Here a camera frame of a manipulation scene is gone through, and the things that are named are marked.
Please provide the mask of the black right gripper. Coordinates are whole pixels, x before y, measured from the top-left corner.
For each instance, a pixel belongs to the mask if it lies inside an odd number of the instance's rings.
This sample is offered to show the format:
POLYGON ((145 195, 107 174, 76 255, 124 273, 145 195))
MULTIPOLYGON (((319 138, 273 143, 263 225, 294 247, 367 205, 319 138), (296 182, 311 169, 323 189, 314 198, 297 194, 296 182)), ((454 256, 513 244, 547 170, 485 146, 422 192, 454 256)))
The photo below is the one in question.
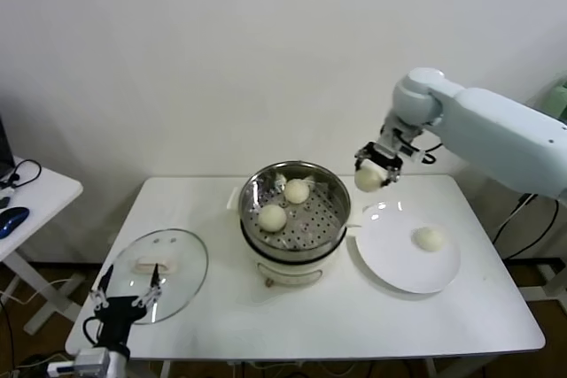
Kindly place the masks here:
POLYGON ((403 166, 402 159, 395 152, 386 149, 379 143, 368 142, 364 147, 356 151, 354 157, 354 169, 356 172, 361 169, 366 159, 384 169, 383 187, 399 181, 400 169, 403 166))

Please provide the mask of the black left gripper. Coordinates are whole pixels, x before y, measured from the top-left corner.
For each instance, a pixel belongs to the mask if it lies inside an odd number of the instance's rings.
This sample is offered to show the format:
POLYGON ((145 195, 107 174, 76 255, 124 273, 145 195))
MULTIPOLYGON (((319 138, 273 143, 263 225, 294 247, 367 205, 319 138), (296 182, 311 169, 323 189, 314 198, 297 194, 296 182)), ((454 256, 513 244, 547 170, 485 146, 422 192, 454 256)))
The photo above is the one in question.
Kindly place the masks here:
POLYGON ((106 290, 113 274, 113 266, 109 266, 98 281, 98 285, 89 296, 94 304, 95 317, 102 324, 97 338, 98 346, 125 346, 132 325, 142 319, 147 308, 161 296, 161 280, 159 264, 156 263, 150 280, 150 288, 140 297, 110 297, 106 290))

